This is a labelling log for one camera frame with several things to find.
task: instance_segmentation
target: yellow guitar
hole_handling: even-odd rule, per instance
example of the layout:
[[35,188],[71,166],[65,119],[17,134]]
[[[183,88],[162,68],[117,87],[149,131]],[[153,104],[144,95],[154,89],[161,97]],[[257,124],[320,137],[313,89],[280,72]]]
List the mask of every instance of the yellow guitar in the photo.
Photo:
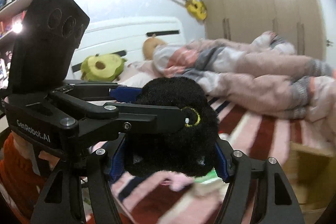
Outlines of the yellow guitar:
[[205,20],[207,17],[207,9],[202,1],[199,0],[184,0],[185,8],[198,20]]

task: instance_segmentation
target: avocado plush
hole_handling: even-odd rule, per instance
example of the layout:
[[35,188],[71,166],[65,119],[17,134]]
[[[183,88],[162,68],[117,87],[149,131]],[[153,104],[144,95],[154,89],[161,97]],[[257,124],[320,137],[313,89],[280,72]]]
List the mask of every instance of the avocado plush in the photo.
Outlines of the avocado plush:
[[126,61],[117,54],[88,56],[81,65],[82,80],[113,81],[122,73]]

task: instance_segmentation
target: hand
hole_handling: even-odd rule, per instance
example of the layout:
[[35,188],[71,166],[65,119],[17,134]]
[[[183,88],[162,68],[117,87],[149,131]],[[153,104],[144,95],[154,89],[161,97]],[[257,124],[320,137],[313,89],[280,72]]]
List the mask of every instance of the hand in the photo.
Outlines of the hand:
[[[22,157],[27,160],[31,160],[30,151],[29,151],[29,142],[27,142],[24,138],[20,137],[18,134],[12,131],[12,135],[14,138],[14,147],[20,153]],[[49,162],[50,170],[53,170],[56,164],[59,161],[59,158],[45,152],[41,151],[39,154],[39,158],[42,160],[47,160]]]

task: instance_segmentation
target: blue gripper pad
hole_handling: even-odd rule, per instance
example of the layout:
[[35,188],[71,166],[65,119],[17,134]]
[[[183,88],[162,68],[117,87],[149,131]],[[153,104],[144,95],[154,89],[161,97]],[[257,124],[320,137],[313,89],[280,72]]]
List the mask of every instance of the blue gripper pad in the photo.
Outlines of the blue gripper pad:
[[134,103],[141,91],[141,88],[119,86],[114,90],[111,89],[110,97],[113,97],[120,103]]
[[219,148],[218,144],[216,144],[216,152],[218,157],[218,164],[215,166],[215,170],[217,173],[217,176],[220,177],[224,182],[228,179],[229,174],[227,173],[227,165],[226,165],[226,159]]
[[108,181],[116,182],[124,172],[125,139],[122,140],[117,151],[105,166],[104,173],[109,176]]

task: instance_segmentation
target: black plush toy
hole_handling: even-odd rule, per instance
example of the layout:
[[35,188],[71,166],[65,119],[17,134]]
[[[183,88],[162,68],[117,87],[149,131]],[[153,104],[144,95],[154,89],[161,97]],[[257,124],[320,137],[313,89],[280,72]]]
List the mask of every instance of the black plush toy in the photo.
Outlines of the black plush toy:
[[186,124],[175,134],[127,134],[125,170],[139,177],[161,170],[201,177],[212,170],[218,118],[195,81],[154,79],[143,87],[136,104],[177,106],[185,113]]

